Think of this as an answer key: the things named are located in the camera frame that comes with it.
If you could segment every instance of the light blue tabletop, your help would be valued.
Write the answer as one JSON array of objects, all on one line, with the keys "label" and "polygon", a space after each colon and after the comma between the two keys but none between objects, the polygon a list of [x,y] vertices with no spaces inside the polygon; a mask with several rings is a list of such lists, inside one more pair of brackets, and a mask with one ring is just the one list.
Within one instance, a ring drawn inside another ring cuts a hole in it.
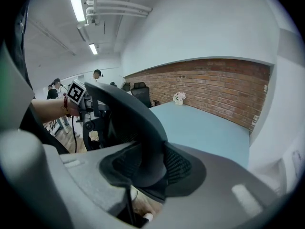
[{"label": "light blue tabletop", "polygon": [[193,147],[248,166],[249,131],[208,112],[174,102],[150,108],[161,121],[169,142]]}]

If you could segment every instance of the chair headrest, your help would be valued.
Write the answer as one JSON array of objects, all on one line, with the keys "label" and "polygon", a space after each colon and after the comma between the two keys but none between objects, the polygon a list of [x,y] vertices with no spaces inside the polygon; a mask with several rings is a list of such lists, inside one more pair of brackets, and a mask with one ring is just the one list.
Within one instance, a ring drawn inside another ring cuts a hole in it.
[{"label": "chair headrest", "polygon": [[146,87],[146,84],[144,82],[137,82],[133,85],[134,89],[143,88]]}]

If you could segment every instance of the red brick wall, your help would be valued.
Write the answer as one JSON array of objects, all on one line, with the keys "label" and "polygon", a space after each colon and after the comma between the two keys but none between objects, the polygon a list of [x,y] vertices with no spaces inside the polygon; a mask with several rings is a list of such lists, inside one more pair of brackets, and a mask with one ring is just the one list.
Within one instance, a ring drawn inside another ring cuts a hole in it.
[{"label": "red brick wall", "polygon": [[194,60],[151,68],[125,79],[131,88],[145,82],[151,101],[167,103],[176,92],[184,92],[184,104],[253,130],[263,108],[269,67],[243,60]]}]

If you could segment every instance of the potted plant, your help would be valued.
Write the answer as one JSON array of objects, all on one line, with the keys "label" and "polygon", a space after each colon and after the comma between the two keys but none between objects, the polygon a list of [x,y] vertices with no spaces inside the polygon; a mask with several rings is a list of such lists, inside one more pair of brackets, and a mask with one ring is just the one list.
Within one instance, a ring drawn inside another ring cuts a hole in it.
[{"label": "potted plant", "polygon": [[178,92],[173,96],[173,101],[177,105],[183,105],[183,100],[185,99],[185,93]]}]

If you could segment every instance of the fluorescent light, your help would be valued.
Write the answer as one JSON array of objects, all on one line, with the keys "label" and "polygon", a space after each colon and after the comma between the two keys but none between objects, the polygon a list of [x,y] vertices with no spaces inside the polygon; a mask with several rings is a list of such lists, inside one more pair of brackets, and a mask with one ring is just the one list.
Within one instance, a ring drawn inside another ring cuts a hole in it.
[{"label": "fluorescent light", "polygon": [[71,0],[72,7],[76,16],[76,19],[78,22],[84,21],[85,16],[84,12],[82,10],[81,0]]},{"label": "fluorescent light", "polygon": [[96,51],[96,48],[94,46],[94,44],[89,44],[89,47],[91,48],[91,51],[94,55],[97,55],[97,51]]}]

